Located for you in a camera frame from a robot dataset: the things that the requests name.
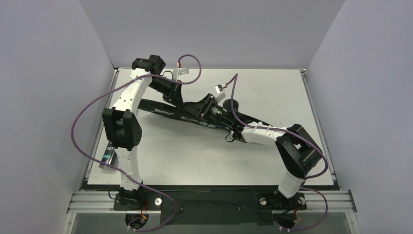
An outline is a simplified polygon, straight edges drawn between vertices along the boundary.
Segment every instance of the white platform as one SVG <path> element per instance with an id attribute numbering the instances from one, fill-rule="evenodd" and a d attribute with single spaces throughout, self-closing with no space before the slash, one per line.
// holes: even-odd
<path id="1" fill-rule="evenodd" d="M 320 136 L 299 70 L 203 69 L 194 84 L 182 87 L 184 101 L 200 101 L 214 94 L 215 85 L 238 73 L 234 98 L 239 111 L 277 127 L 301 124 L 321 146 Z M 198 70 L 180 77 L 190 81 Z M 127 82 L 130 69 L 120 69 L 116 87 Z M 111 104 L 119 98 L 115 93 Z M 162 101 L 162 94 L 148 88 L 143 98 Z M 209 129 L 156 114 L 138 111 L 143 136 L 138 145 L 139 171 L 148 185 L 278 185 L 285 167 L 274 148 L 240 142 L 227 143 L 226 131 Z M 96 156 L 101 159 L 108 141 L 102 132 Z M 321 161 L 310 175 L 324 168 Z M 93 163 L 88 184 L 120 183 L 119 172 L 108 172 Z M 330 170 L 306 185 L 332 185 Z"/>

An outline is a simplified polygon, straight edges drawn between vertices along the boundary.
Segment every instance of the metal frame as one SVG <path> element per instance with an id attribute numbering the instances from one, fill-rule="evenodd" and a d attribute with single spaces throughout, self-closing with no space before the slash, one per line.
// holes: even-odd
<path id="1" fill-rule="evenodd" d="M 111 86 L 110 86 L 108 91 L 112 91 L 115 88 L 118 75 L 119 75 L 119 69 L 115 69 L 114 74 L 113 74 L 113 78 L 112 78 L 112 82 L 111 82 Z M 109 106 L 111 105 L 111 100 L 112 100 L 112 94 L 109 94 L 106 97 L 105 108 L 109 108 Z M 99 144 L 100 136 L 102 135 L 102 131 L 103 131 L 103 120 L 100 120 L 99 128 L 97 130 L 96 137 L 94 138 L 93 147 L 92 147 L 92 150 L 91 150 L 91 155 L 93 155 L 93 157 L 96 154 L 97 145 Z M 88 167 L 86 168 L 86 173 L 85 173 L 85 176 L 84 176 L 86 179 L 88 179 L 89 176 L 90 176 L 90 172 L 91 172 L 91 169 L 92 169 L 92 163 L 93 163 L 93 161 L 89 159 Z"/>
<path id="2" fill-rule="evenodd" d="M 325 204 L 323 198 L 316 193 L 302 191 L 306 198 L 307 210 L 302 213 L 323 213 Z M 320 191 L 328 200 L 328 212 L 330 213 L 353 213 L 356 212 L 356 206 L 350 191 Z M 121 214 L 139 214 L 140 211 L 114 211 L 113 200 L 109 198 L 108 192 L 104 191 L 78 191 L 72 195 L 69 204 L 68 214 L 77 213 L 121 213 Z M 145 213 L 161 213 L 161 211 L 145 211 Z"/>
<path id="3" fill-rule="evenodd" d="M 331 176 L 333 178 L 333 181 L 335 181 L 336 186 L 320 186 L 321 190 L 320 192 L 323 193 L 328 201 L 328 212 L 329 213 L 345 213 L 347 217 L 347 221 L 349 224 L 349 228 L 352 234 L 359 234 L 360 229 L 358 226 L 357 218 L 356 218 L 356 206 L 353 201 L 353 197 L 351 195 L 350 191 L 341 191 L 337 190 L 337 181 L 336 181 L 336 176 L 334 173 L 334 168 L 331 162 L 330 154 L 327 149 L 327 144 L 325 142 L 324 134 L 321 129 L 321 125 L 316 113 L 316 110 L 314 109 L 313 101 L 310 96 L 310 92 L 308 90 L 307 86 L 307 80 L 305 76 L 305 69 L 300 69 L 301 77 L 304 83 L 304 87 L 310 102 L 311 110 L 313 112 L 314 119 L 316 121 L 317 129 L 321 138 L 321 143 L 323 146 L 324 153 L 327 157 L 327 160 L 329 162 L 329 168 L 331 171 Z M 114 76 L 112 79 L 112 83 L 110 86 L 110 90 L 113 90 L 115 88 L 115 84 L 117 81 L 117 77 L 119 75 L 119 69 L 115 69 L 114 71 Z M 106 100 L 106 107 L 110 105 L 112 96 L 108 96 Z M 94 141 L 94 145 L 92 148 L 92 155 L 94 156 L 96 153 L 97 145 L 100 140 L 101 133 L 103 131 L 103 122 L 101 121 L 99 125 L 98 132 L 96 134 L 96 138 Z M 84 182 L 87 183 L 87 179 L 89 178 L 90 175 L 90 169 L 92 166 L 92 161 L 89 160 L 89 164 L 85 173 L 85 180 Z M 216 187 L 216 188 L 221 188 L 220 186 L 205 186 L 208 188 L 211 187 Z M 181 190 L 186 191 L 186 192 L 194 192 L 191 191 L 191 189 L 184 188 L 184 186 L 173 186 L 174 190 Z M 117 192 L 111 192 L 112 196 L 115 196 Z M 325 211 L 325 204 L 322 199 L 322 197 L 318 194 L 312 193 L 312 192 L 307 192 L 303 191 L 306 197 L 306 202 L 307 202 L 307 210 L 301 211 L 303 213 L 322 213 Z M 140 211 L 114 211 L 113 210 L 113 203 L 114 201 L 109 198 L 108 192 L 107 191 L 77 191 L 74 192 L 72 195 L 71 202 L 69 204 L 69 208 L 67 211 L 66 219 L 63 225 L 63 230 L 62 233 L 64 234 L 70 234 L 72 232 L 72 228 L 75 222 L 76 214 L 80 213 L 90 213 L 90 214 L 135 214 L 135 213 L 140 213 Z M 161 211 L 145 211 L 145 213 L 149 214 L 160 214 Z"/>
<path id="4" fill-rule="evenodd" d="M 301 73 L 302 82 L 304 83 L 305 91 L 307 93 L 308 100 L 310 102 L 311 111 L 313 112 L 314 120 L 316 121 L 317 130 L 318 130 L 319 135 L 320 135 L 321 144 L 322 144 L 322 147 L 323 147 L 323 150 L 324 150 L 324 154 L 327 157 L 328 167 L 330 169 L 331 174 L 333 175 L 335 172 L 334 172 L 333 164 L 331 162 L 330 153 L 328 152 L 327 143 L 325 142 L 324 133 L 323 133 L 321 125 L 320 125 L 319 117 L 317 116 L 316 110 L 314 108 L 313 100 L 311 99 L 310 91 L 308 90 L 307 77 L 305 75 L 306 69 L 300 69 L 300 73 Z"/>

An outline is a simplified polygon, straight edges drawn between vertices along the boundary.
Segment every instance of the white wall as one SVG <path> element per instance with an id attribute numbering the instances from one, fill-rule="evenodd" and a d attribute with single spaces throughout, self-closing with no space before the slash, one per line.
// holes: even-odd
<path id="1" fill-rule="evenodd" d="M 0 2 L 1 233 L 60 233 L 87 164 L 72 146 L 70 126 L 112 76 L 78 1 Z M 88 151 L 102 106 L 77 128 Z"/>
<path id="2" fill-rule="evenodd" d="M 79 1 L 115 67 L 130 67 L 136 57 L 151 54 L 160 55 L 172 67 L 179 56 L 190 53 L 205 68 L 307 67 L 344 3 Z"/>
<path id="3" fill-rule="evenodd" d="M 413 233 L 413 2 L 347 0 L 308 67 L 364 234 Z"/>

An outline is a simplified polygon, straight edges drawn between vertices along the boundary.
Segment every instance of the purple cable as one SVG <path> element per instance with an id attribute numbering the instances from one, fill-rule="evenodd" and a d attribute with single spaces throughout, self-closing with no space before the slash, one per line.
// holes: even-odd
<path id="1" fill-rule="evenodd" d="M 234 102 L 233 102 L 233 101 L 234 101 L 234 92 L 235 92 L 235 85 L 237 84 L 237 79 L 238 79 L 238 73 L 235 74 L 234 77 L 233 77 L 228 83 L 226 83 L 227 85 L 229 85 L 232 81 L 234 81 L 234 85 L 232 86 L 232 93 L 231 93 L 231 111 L 232 111 L 235 119 L 236 119 L 240 124 L 242 124 L 242 125 L 244 125 L 245 127 L 248 127 L 248 128 L 255 128 L 255 126 L 251 126 L 251 125 L 248 125 L 248 124 L 244 123 L 244 122 L 243 122 L 242 120 L 240 120 L 240 118 L 238 118 L 238 116 L 235 114 Z M 306 178 L 304 178 L 304 180 L 319 177 L 320 175 L 324 174 L 324 173 L 327 171 L 327 169 L 328 169 L 328 161 L 327 161 L 327 158 L 324 156 L 324 154 L 322 153 L 322 151 L 321 151 L 318 147 L 316 147 L 313 143 L 311 143 L 310 141 L 304 139 L 304 138 L 301 137 L 300 135 L 298 135 L 298 134 L 296 134 L 296 133 L 294 133 L 294 132 L 291 132 L 291 131 L 289 131 L 289 130 L 286 130 L 286 129 L 282 129 L 282 128 L 269 128 L 268 130 L 281 131 L 281 132 L 285 132 L 285 133 L 288 133 L 288 134 L 290 134 L 290 135 L 293 135 L 293 136 L 295 136 L 296 138 L 304 141 L 304 142 L 305 142 L 306 144 L 308 144 L 309 146 L 311 146 L 311 148 L 313 148 L 315 151 L 317 151 L 317 153 L 321 156 L 321 158 L 323 159 L 323 161 L 324 161 L 324 163 L 325 163 L 324 169 L 323 169 L 320 173 L 318 173 L 318 174 L 316 174 L 316 175 L 307 176 Z"/>
<path id="2" fill-rule="evenodd" d="M 324 221 L 325 218 L 327 217 L 328 205 L 327 205 L 327 198 L 324 196 L 324 194 L 320 193 L 319 191 L 317 191 L 317 190 L 315 190 L 315 189 L 309 189 L 309 188 L 301 188 L 301 189 L 302 189 L 302 190 L 306 190 L 306 191 L 313 191 L 313 192 L 315 192 L 315 193 L 320 194 L 320 196 L 322 196 L 322 198 L 324 199 L 325 212 L 324 212 L 323 217 L 322 217 L 317 223 L 315 223 L 315 224 L 313 224 L 313 225 L 311 225 L 311 226 L 305 227 L 305 228 L 295 228 L 295 229 L 293 228 L 293 229 L 290 229 L 291 232 L 304 231 L 304 230 L 311 229 L 311 228 L 313 228 L 313 227 L 321 224 L 322 221 Z M 288 231 L 288 228 L 285 228 L 285 227 L 281 226 L 276 220 L 274 220 L 274 222 L 275 222 L 279 227 L 281 227 L 282 230 Z"/>
<path id="3" fill-rule="evenodd" d="M 162 196 L 165 196 L 166 198 L 168 198 L 169 200 L 171 200 L 172 203 L 175 205 L 175 211 L 173 212 L 173 214 L 172 214 L 167 220 L 165 220 L 165 222 L 159 224 L 158 226 L 156 226 L 156 227 L 154 227 L 154 228 L 147 229 L 147 230 L 142 230 L 142 231 L 137 230 L 137 232 L 150 232 L 150 231 L 153 231 L 153 230 L 155 230 L 155 229 L 158 229 L 158 228 L 164 226 L 166 223 L 168 223 L 169 221 L 171 221 L 171 219 L 173 219 L 173 217 L 175 217 L 176 213 L 178 213 L 178 210 L 179 210 L 178 203 L 176 203 L 176 201 L 175 201 L 172 197 L 170 197 L 169 195 L 167 195 L 166 193 L 163 193 L 163 192 L 161 192 L 161 191 L 159 191 L 159 190 L 156 190 L 156 189 L 153 189 L 153 188 L 151 188 L 151 187 L 148 187 L 147 185 L 144 185 L 144 184 L 139 183 L 138 181 L 134 180 L 130 175 L 128 175 L 128 174 L 127 174 L 125 171 L 123 171 L 122 169 L 120 169 L 120 168 L 118 168 L 118 167 L 115 167 L 115 166 L 112 166 L 112 165 L 110 165 L 110 164 L 108 164 L 108 163 L 102 162 L 102 161 L 100 161 L 100 160 L 98 160 L 98 159 L 95 159 L 95 158 L 93 158 L 92 156 L 88 155 L 86 152 L 84 152 L 84 151 L 79 147 L 79 145 L 77 144 L 77 142 L 76 142 L 76 140 L 75 140 L 75 135 L 74 135 L 75 126 L 76 126 L 76 123 L 77 123 L 77 121 L 79 120 L 80 116 L 82 116 L 82 114 L 83 114 L 91 105 L 93 105 L 95 102 L 97 102 L 99 99 L 101 99 L 101 98 L 103 98 L 103 97 L 105 97 L 105 96 L 107 96 L 107 95 L 109 95 L 109 94 L 111 94 L 111 93 L 114 93 L 114 92 L 116 92 L 116 91 L 118 91 L 118 90 L 121 90 L 121 89 L 125 88 L 126 86 L 132 84 L 133 82 L 135 82 L 135 81 L 138 80 L 138 79 L 145 78 L 145 77 L 155 77 L 155 78 L 166 79 L 166 80 L 168 80 L 169 82 L 176 83 L 176 84 L 192 84 L 192 83 L 194 83 L 194 82 L 197 81 L 197 80 L 199 79 L 199 77 L 201 76 L 201 70 L 202 70 L 202 68 L 201 68 L 201 63 L 199 62 L 199 60 L 198 60 L 194 55 L 189 55 L 189 54 L 182 55 L 181 57 L 179 57 L 178 62 L 179 62 L 182 58 L 184 58 L 184 57 L 192 57 L 192 58 L 194 58 L 194 59 L 197 61 L 198 65 L 199 65 L 199 73 L 198 73 L 198 76 L 197 76 L 194 80 L 192 80 L 192 81 L 190 81 L 190 82 L 173 81 L 173 80 L 170 80 L 170 79 L 168 79 L 168 78 L 166 78 L 166 77 L 159 76 L 159 75 L 153 75 L 153 74 L 147 74 L 147 75 L 142 75 L 142 76 L 136 77 L 136 78 L 132 79 L 131 81 L 129 81 L 128 83 L 120 86 L 119 88 L 113 89 L 112 91 L 110 91 L 110 92 L 108 92 L 108 93 L 106 93 L 106 94 L 103 94 L 103 95 L 101 95 L 101 96 L 98 96 L 97 98 L 95 98 L 94 100 L 92 100 L 91 102 L 89 102 L 85 107 L 83 107 L 83 109 L 79 112 L 79 114 L 77 114 L 76 118 L 75 118 L 74 121 L 73 121 L 72 127 L 71 127 L 71 129 L 70 129 L 70 138 L 72 139 L 73 145 L 74 145 L 75 148 L 76 148 L 81 154 L 83 154 L 85 157 L 87 157 L 88 159 L 90 159 L 90 160 L 92 160 L 92 161 L 95 161 L 95 162 L 97 162 L 97 163 L 103 164 L 103 165 L 105 165 L 105 166 L 107 166 L 107 167 L 113 168 L 113 169 L 115 169 L 115 170 L 117 170 L 117 171 L 120 171 L 120 172 L 121 172 L 122 174 L 124 174 L 128 179 L 130 179 L 131 181 L 133 181 L 133 182 L 136 183 L 137 185 L 142 186 L 142 187 L 144 187 L 144 188 L 146 188 L 146 189 L 148 189 L 148 190 L 151 190 L 151 191 L 153 191 L 153 192 L 156 192 L 156 193 L 158 193 L 158 194 L 160 194 L 160 195 L 162 195 Z"/>
<path id="4" fill-rule="evenodd" d="M 245 127 L 255 128 L 255 126 L 251 126 L 251 125 L 248 125 L 248 124 L 244 123 L 242 120 L 240 120 L 240 118 L 238 118 L 238 116 L 237 116 L 236 113 L 235 113 L 235 110 L 234 110 L 234 92 L 235 92 L 235 85 L 237 84 L 237 79 L 238 79 L 238 74 L 235 74 L 234 77 L 233 77 L 228 83 L 226 83 L 226 85 L 229 85 L 232 81 L 234 81 L 234 84 L 232 85 L 232 93 L 231 93 L 231 111 L 232 111 L 235 119 L 236 119 L 240 124 L 244 125 Z M 318 173 L 318 174 L 316 174 L 316 175 L 307 176 L 306 178 L 304 178 L 304 180 L 318 177 L 318 176 L 324 174 L 324 173 L 327 171 L 328 161 L 327 161 L 326 157 L 324 156 L 324 154 L 321 152 L 321 150 L 320 150 L 319 148 L 317 148 L 313 143 L 311 143 L 310 141 L 304 139 L 304 138 L 301 137 L 300 135 L 298 135 L 298 134 L 296 134 L 296 133 L 294 133 L 294 132 L 291 132 L 291 131 L 289 131 L 289 130 L 286 130 L 286 129 L 282 129 L 282 128 L 269 128 L 269 130 L 281 131 L 281 132 L 285 132 L 285 133 L 291 134 L 291 135 L 297 137 L 298 139 L 304 141 L 306 144 L 310 145 L 314 150 L 317 151 L 318 154 L 320 154 L 321 158 L 324 160 L 324 163 L 325 163 L 324 169 L 323 169 L 320 173 Z M 314 190 L 314 189 L 303 188 L 303 187 L 301 187 L 301 189 L 302 189 L 302 190 L 307 190 L 307 191 L 313 191 L 313 192 L 315 192 L 315 193 L 320 194 L 320 195 L 323 197 L 324 202 L 325 202 L 325 212 L 324 212 L 323 217 L 322 217 L 317 223 L 315 223 L 315 224 L 313 224 L 313 225 L 311 225 L 311 226 L 309 226 L 309 227 L 306 227 L 306 228 L 297 228 L 297 229 L 292 229 L 292 230 L 290 230 L 290 231 L 302 231 L 302 230 L 307 230 L 307 229 L 313 228 L 313 227 L 319 225 L 319 224 L 320 224 L 322 221 L 324 221 L 325 218 L 327 217 L 328 205 L 327 205 L 327 199 L 325 198 L 325 196 L 324 196 L 322 193 L 320 193 L 319 191 Z M 276 223 L 278 226 L 280 226 L 282 229 L 288 230 L 287 228 L 282 227 L 282 226 L 281 226 L 280 224 L 278 224 L 276 221 L 275 221 L 275 223 Z"/>

